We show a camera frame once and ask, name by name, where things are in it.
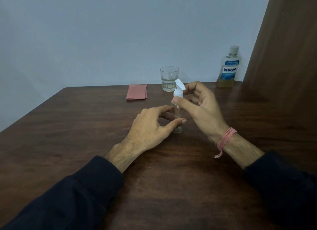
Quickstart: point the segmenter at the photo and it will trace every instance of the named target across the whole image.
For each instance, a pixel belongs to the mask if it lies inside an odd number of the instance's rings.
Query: clear plastic bottle
[[[221,59],[221,68],[217,79],[217,87],[232,87],[235,84],[235,76],[241,57],[238,56],[239,46],[231,46],[229,55]]]
[[[174,96],[175,97],[183,97],[183,90],[185,90],[185,85],[182,83],[181,80],[176,79],[175,80],[176,83],[176,89],[174,91]],[[174,107],[174,114],[175,114],[175,119],[177,118],[181,118],[181,114],[180,114],[180,107],[177,104],[172,104],[172,106]],[[183,131],[183,127],[179,126],[178,128],[176,128],[173,132],[174,133],[181,133]]]

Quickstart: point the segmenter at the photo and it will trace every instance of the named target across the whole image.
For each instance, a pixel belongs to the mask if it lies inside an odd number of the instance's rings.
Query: table top
[[[214,91],[227,123],[264,151],[276,150],[317,174],[317,138],[265,98],[236,82]],[[0,226],[53,184],[105,155],[143,108],[169,104],[172,92],[147,87],[126,101],[128,86],[64,88],[0,133]],[[189,115],[124,172],[125,185],[105,216],[106,229],[279,229],[242,169],[219,159]]]

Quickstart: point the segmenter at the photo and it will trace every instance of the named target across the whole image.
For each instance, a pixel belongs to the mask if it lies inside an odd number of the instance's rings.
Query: glass of water
[[[176,89],[175,80],[178,78],[179,68],[177,67],[163,67],[160,69],[163,90],[172,92]]]

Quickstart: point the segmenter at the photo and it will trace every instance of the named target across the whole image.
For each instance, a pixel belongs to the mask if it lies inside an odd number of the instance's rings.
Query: dark blue sleeve
[[[1,230],[96,229],[123,183],[121,172],[113,164],[95,156],[29,203]]]
[[[268,152],[245,173],[258,190],[273,218],[285,229],[317,229],[317,178]]]

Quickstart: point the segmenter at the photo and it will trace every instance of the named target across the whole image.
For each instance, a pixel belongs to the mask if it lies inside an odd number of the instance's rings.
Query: wooden panel
[[[228,124],[264,151],[317,173],[316,136],[237,82],[214,91]],[[172,92],[148,85],[148,99],[126,102],[128,86],[65,88],[0,133],[0,226],[27,203],[127,135],[143,108],[169,104]],[[125,186],[105,229],[279,229],[242,169],[218,153],[188,115],[124,172]]]
[[[317,124],[317,0],[269,0],[244,83],[307,128]]]

